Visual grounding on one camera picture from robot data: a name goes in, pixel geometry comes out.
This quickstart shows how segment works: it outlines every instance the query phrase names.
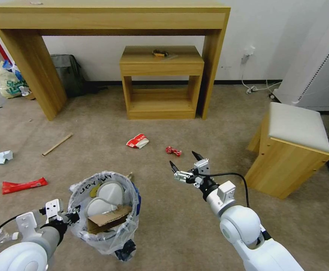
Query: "power cord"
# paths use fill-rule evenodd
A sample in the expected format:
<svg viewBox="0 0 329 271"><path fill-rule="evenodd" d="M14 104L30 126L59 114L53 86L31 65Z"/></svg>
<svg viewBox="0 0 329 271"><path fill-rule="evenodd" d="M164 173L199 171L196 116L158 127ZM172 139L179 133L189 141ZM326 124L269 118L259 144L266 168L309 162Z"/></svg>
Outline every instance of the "power cord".
<svg viewBox="0 0 329 271"><path fill-rule="evenodd" d="M272 84L272 85L268 85L268 82L267 82L267 80L266 80L266 88L257 88L255 85L253 85L252 87L249 87L249 86L247 86L244 82L243 82L243 76L242 76L242 78L241 78L241 81L242 81L242 84L247 88L247 90L246 90L246 94L251 94L252 92L255 92L255 91L258 91L258 90L269 90L271 93L272 93L272 91L271 91L271 87L273 87L274 85L278 85L278 84L281 84L282 82L278 82L278 83L275 83L275 84Z"/></svg>
<svg viewBox="0 0 329 271"><path fill-rule="evenodd" d="M241 179L243 180L244 189L246 191L246 203L247 203L247 207L250 208L250 202L248 200L247 182L246 182L246 179L241 174L236 173L236 172L224 172L224 173L209 174L209 175L198 173L198 175L199 176L203 176L203 177L217 177L217 176L225 176L225 175L235 175L235 176L241 177Z"/></svg>

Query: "wooden stick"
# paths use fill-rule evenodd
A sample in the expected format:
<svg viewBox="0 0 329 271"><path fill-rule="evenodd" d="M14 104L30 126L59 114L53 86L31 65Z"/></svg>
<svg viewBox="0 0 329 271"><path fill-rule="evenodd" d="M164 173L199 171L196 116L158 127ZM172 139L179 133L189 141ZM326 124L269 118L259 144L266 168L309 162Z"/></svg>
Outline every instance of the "wooden stick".
<svg viewBox="0 0 329 271"><path fill-rule="evenodd" d="M49 150L47 150L45 153L41 154L42 156L46 156L48 153L50 153L53 149L55 149L56 147L58 147L61 143L63 143L64 141L68 140L71 136L73 135L73 133L70 133L69 135L67 135L66 137L64 137L58 144L54 145L53 147L51 147Z"/></svg>

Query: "white appliance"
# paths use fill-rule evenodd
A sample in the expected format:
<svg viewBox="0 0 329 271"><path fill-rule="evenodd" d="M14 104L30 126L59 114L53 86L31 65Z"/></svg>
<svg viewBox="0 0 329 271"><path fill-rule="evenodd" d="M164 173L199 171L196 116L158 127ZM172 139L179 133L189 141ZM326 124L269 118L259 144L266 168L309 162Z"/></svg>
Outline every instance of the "white appliance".
<svg viewBox="0 0 329 271"><path fill-rule="evenodd" d="M284 104L329 111L329 0L273 94Z"/></svg>

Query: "vent grille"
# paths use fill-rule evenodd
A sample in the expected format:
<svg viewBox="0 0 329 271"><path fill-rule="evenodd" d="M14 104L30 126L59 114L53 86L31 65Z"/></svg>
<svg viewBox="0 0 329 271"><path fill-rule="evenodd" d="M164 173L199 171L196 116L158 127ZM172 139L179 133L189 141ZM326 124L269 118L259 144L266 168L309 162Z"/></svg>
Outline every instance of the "vent grille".
<svg viewBox="0 0 329 271"><path fill-rule="evenodd" d="M318 73L320 72L320 70L322 69L322 67L325 65L325 63L327 62L327 60L329 59L329 53L327 54L326 58L324 59L324 61L322 61L321 65L319 66L319 68L317 69L317 71L315 72L315 75L311 78L310 82L307 84L307 86L305 87L304 91L301 93L301 95L299 96L298 101L300 101L302 99L302 97L305 95L306 91L308 90L308 88L311 86L312 82L315 80L316 76L318 75Z"/></svg>

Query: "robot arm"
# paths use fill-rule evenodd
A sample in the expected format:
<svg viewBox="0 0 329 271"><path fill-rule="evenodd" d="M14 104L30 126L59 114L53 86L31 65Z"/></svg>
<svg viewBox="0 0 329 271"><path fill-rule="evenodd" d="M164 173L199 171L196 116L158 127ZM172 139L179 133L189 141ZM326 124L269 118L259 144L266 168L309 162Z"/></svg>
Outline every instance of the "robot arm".
<svg viewBox="0 0 329 271"><path fill-rule="evenodd" d="M188 172L179 171L170 161L174 178L201 190L203 199L220 220L223 236L243 260L245 270L303 271L288 250L267 233L255 211L235 205L235 185L230 181L215 183L209 173L208 159L192 153L197 162Z"/></svg>
<svg viewBox="0 0 329 271"><path fill-rule="evenodd" d="M46 224L39 227L40 215L46 215ZM77 210L64 213L61 200L45 204L15 218L23 236L22 242L0 253L0 271L45 271L56 248L63 240L68 225L79 220Z"/></svg>

